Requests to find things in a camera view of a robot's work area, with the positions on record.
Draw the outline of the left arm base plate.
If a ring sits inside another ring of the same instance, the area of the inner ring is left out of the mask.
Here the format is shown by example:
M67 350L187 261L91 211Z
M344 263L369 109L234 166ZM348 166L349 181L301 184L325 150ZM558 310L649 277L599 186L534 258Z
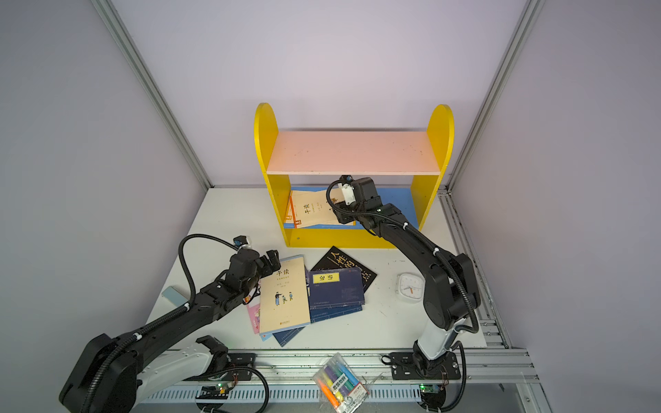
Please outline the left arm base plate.
M193 375L185 381L237 380L248 381L254 375L256 355L254 353L232 353L216 337L206 335L196 339L193 345L178 349L185 359L201 356L208 364L204 370L194 367Z

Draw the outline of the cream book red edge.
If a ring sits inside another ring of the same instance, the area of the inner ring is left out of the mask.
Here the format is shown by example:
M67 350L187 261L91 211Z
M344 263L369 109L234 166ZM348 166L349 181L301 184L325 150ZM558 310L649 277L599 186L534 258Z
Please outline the cream book red edge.
M306 212L310 213L309 222L302 228L286 227L288 229L355 229L356 222L349 224L340 224L332 207L326 199L325 190L303 190L311 192L309 201L306 204Z

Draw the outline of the cream book yellow edge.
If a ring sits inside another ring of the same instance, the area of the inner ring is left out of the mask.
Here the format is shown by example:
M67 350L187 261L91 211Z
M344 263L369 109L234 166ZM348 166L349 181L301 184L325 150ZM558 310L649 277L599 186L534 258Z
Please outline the cream book yellow edge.
M284 224L286 227L302 228L310 220L306 210L306 204L309 201L311 192L302 190L292 190L287 203L287 212Z

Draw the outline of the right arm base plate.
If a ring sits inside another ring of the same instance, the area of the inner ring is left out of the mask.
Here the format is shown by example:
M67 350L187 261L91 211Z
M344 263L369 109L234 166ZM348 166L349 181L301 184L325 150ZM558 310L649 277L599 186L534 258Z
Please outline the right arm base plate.
M392 352L380 361L390 368L393 380L459 380L460 363L454 353L430 361L421 352Z

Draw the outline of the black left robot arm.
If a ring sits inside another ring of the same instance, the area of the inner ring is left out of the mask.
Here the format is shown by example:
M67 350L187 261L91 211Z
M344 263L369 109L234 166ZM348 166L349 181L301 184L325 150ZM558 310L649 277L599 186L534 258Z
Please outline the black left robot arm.
M213 337L198 339L201 352L172 354L170 349L199 329L244 304L258 282L281 267L278 251L253 250L244 236L221 244L233 252L228 269L202 289L196 288L184 256L193 235L178 246L177 256L190 296L176 309L118 337L101 334L85 346L60 391L70 412L129 412L136 404L175 383L217 373L232 373L227 347Z

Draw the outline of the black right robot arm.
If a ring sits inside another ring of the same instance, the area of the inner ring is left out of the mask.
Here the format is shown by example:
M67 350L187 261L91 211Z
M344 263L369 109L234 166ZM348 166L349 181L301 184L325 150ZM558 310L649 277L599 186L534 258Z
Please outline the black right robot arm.
M402 252L423 277L423 309L428 318L421 337L414 343L417 363L442 359L459 347L462 332L477 334L476 309L480 289L472 260L454 255L431 241L399 208L383 203L374 181L341 176L325 190L325 199L341 224L358 222Z

